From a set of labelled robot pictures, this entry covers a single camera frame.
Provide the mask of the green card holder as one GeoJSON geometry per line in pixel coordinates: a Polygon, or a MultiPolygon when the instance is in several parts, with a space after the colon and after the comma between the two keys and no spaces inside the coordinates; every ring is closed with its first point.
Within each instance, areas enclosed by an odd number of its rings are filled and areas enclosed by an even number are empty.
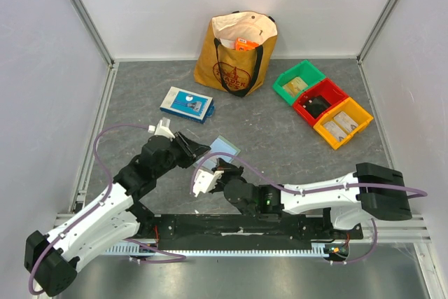
{"type": "MultiPolygon", "coordinates": [[[[241,150],[238,147],[236,147],[234,144],[232,144],[230,141],[228,141],[226,138],[224,138],[222,136],[218,136],[211,143],[210,147],[211,147],[211,150],[209,151],[210,153],[222,152],[222,153],[227,153],[227,154],[230,154],[233,156],[237,156],[241,152],[241,150]]],[[[202,169],[211,170],[212,168],[214,168],[216,166],[217,161],[218,161],[218,156],[209,158],[202,165],[202,169]]]]}

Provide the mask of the black credit card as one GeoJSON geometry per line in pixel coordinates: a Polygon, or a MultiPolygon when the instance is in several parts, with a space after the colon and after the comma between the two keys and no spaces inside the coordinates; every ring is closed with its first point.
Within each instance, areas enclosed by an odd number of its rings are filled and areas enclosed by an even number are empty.
{"type": "Polygon", "coordinates": [[[312,118],[317,119],[330,108],[330,103],[323,96],[319,95],[309,99],[303,107],[312,118]]]}

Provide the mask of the gold credit card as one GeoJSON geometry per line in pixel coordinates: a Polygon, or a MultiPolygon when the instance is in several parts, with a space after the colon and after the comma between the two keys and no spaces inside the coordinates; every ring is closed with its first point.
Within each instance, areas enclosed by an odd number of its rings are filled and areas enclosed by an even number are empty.
{"type": "Polygon", "coordinates": [[[282,88],[291,96],[298,96],[303,90],[307,88],[307,83],[302,80],[299,76],[291,79],[282,88]]]}

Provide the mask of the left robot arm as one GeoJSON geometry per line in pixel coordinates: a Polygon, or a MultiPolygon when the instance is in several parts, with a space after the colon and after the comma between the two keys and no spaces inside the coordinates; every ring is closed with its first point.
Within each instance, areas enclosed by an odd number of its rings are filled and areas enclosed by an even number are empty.
{"type": "Polygon", "coordinates": [[[29,292],[54,297],[109,247],[135,235],[151,235],[153,214],[141,198],[167,172],[189,168],[209,151],[209,146],[181,132],[155,132],[116,176],[107,174],[108,185],[96,199],[46,234],[36,230],[28,236],[24,266],[29,272],[29,292]]]}

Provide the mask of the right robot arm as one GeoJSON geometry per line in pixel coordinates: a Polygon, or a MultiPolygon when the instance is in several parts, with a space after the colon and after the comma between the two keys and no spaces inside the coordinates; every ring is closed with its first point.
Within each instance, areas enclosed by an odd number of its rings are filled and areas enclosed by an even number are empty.
{"type": "Polygon", "coordinates": [[[313,239],[334,239],[359,223],[407,221],[412,218],[401,172],[368,162],[354,172],[316,183],[255,185],[243,167],[219,160],[213,169],[213,192],[240,215],[239,231],[247,235],[286,235],[303,230],[313,239]]]}

